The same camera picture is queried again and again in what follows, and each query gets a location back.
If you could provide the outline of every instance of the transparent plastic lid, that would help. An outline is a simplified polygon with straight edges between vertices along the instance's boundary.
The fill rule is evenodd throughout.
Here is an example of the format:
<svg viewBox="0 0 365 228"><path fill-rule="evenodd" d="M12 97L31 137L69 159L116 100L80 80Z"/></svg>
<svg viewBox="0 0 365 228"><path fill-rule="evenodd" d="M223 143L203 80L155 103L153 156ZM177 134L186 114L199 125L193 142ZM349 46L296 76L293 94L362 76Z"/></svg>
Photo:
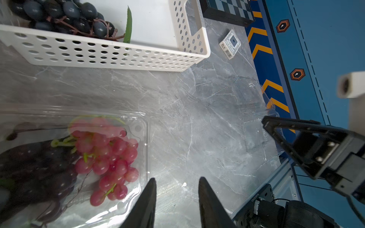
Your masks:
<svg viewBox="0 0 365 228"><path fill-rule="evenodd" d="M118 227L149 180L144 113L0 107L0 227Z"/></svg>

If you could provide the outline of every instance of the dark blue grape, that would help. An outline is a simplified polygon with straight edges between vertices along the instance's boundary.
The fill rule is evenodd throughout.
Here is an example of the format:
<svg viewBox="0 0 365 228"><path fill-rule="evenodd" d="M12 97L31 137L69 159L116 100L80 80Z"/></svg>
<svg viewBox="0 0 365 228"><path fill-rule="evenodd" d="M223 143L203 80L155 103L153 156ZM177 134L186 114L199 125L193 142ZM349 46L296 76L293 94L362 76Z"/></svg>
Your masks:
<svg viewBox="0 0 365 228"><path fill-rule="evenodd" d="M31 17L29 17L23 8L23 4L22 3L16 3L13 1L9 2L9 8L10 10L16 15L19 16L21 18L23 18L24 20L32 20Z"/></svg>
<svg viewBox="0 0 365 228"><path fill-rule="evenodd" d="M88 20L93 20L97 17L97 10L91 3L84 3L81 6L81 13Z"/></svg>
<svg viewBox="0 0 365 228"><path fill-rule="evenodd" d="M78 20L74 20L73 24L75 28L77 28L81 32L89 33L90 25L89 22L85 18L80 18Z"/></svg>
<svg viewBox="0 0 365 228"><path fill-rule="evenodd" d="M99 13L99 12L97 12L97 17L98 17L99 19L104 20L104 16L103 16L101 13Z"/></svg>
<svg viewBox="0 0 365 228"><path fill-rule="evenodd" d="M94 34L99 38L103 38L107 35L107 27L103 22L94 23Z"/></svg>
<svg viewBox="0 0 365 228"><path fill-rule="evenodd" d="M65 15L62 7L55 0L47 0L43 7L45 8L45 11L54 18L59 19Z"/></svg>
<svg viewBox="0 0 365 228"><path fill-rule="evenodd" d="M109 36L113 35L113 32L115 30L114 25L111 22L106 22L107 24L109 23Z"/></svg>
<svg viewBox="0 0 365 228"><path fill-rule="evenodd" d="M23 5L25 13L38 22L46 20L47 13L44 11L43 6L36 1L26 1Z"/></svg>
<svg viewBox="0 0 365 228"><path fill-rule="evenodd" d="M51 22L37 22L35 24L35 29L44 31L53 31L53 24Z"/></svg>
<svg viewBox="0 0 365 228"><path fill-rule="evenodd" d="M68 18L78 19L81 16L80 8L73 3L73 1L67 1L63 4L64 13Z"/></svg>

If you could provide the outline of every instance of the red grape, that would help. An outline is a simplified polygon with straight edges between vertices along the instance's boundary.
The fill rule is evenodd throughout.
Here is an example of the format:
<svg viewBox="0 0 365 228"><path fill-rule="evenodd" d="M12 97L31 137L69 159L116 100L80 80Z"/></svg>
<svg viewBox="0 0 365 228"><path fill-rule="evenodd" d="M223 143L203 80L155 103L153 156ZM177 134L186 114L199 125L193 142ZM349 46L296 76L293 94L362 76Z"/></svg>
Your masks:
<svg viewBox="0 0 365 228"><path fill-rule="evenodd" d="M99 188L104 191L107 192L109 191L111 188L113 187L113 183L111 181L110 176L106 175L103 176L100 181L99 181Z"/></svg>
<svg viewBox="0 0 365 228"><path fill-rule="evenodd" d="M112 148L109 145L106 145L104 147L94 147L94 155L96 157L104 157L111 155Z"/></svg>
<svg viewBox="0 0 365 228"><path fill-rule="evenodd" d="M108 194L108 199L110 199L111 201L116 200L116 195L115 192L111 192Z"/></svg>
<svg viewBox="0 0 365 228"><path fill-rule="evenodd" d="M109 160L104 157L97 157L92 168L96 175L103 175L109 169Z"/></svg>
<svg viewBox="0 0 365 228"><path fill-rule="evenodd" d="M126 182L123 175L120 175L120 174L116 173L115 171L110 173L109 178L112 183L116 183L116 184L123 185Z"/></svg>
<svg viewBox="0 0 365 228"><path fill-rule="evenodd" d="M115 166L115 172L121 176L123 176L128 171L128 163L124 160L118 160Z"/></svg>
<svg viewBox="0 0 365 228"><path fill-rule="evenodd" d="M122 154L122 158L127 161L128 164L132 164L138 155L135 147L128 147Z"/></svg>
<svg viewBox="0 0 365 228"><path fill-rule="evenodd" d="M136 168L129 167L128 172L124 174L126 181L135 182L138 179L139 172Z"/></svg>
<svg viewBox="0 0 365 228"><path fill-rule="evenodd" d="M79 174L88 173L91 171L93 163L93 158L88 158L87 162L85 162L83 158L80 158L75 164L75 170Z"/></svg>
<svg viewBox="0 0 365 228"><path fill-rule="evenodd" d="M105 200L105 192L102 190L96 190L90 197L90 204L93 206L99 206Z"/></svg>
<svg viewBox="0 0 365 228"><path fill-rule="evenodd" d="M138 142L136 139L129 139L129 144L128 144L129 147L134 147L134 148L138 148Z"/></svg>
<svg viewBox="0 0 365 228"><path fill-rule="evenodd" d="M109 143L109 139L106 137L106 135L102 135L99 133L94 133L94 136L92 137L92 144L96 147L104 147Z"/></svg>
<svg viewBox="0 0 365 228"><path fill-rule="evenodd" d="M115 155L121 155L125 149L127 148L128 143L122 139L115 140L115 143L113 145L113 153Z"/></svg>
<svg viewBox="0 0 365 228"><path fill-rule="evenodd" d="M128 188L125 185L116 185L113 193L118 200L122 200L127 196Z"/></svg>
<svg viewBox="0 0 365 228"><path fill-rule="evenodd" d="M92 135L87 134L80 137L76 142L76 148L79 154L87 153L89 154L93 148Z"/></svg>

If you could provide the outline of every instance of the chess board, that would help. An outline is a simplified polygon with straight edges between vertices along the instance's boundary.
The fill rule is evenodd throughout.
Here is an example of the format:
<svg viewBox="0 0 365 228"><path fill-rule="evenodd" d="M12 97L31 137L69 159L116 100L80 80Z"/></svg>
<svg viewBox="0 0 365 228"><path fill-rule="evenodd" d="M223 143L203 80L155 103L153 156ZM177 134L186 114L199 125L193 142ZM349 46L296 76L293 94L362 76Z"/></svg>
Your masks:
<svg viewBox="0 0 365 228"><path fill-rule="evenodd" d="M200 0L203 16L247 27L254 22L249 0Z"/></svg>

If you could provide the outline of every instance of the screw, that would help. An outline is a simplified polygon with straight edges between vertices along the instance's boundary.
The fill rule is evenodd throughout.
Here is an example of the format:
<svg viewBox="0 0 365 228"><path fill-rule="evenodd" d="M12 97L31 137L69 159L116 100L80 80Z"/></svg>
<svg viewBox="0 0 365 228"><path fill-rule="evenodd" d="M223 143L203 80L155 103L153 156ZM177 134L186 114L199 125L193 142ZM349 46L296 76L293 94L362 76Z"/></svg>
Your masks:
<svg viewBox="0 0 365 228"><path fill-rule="evenodd" d="M323 157L316 157L317 162L322 162L323 161Z"/></svg>

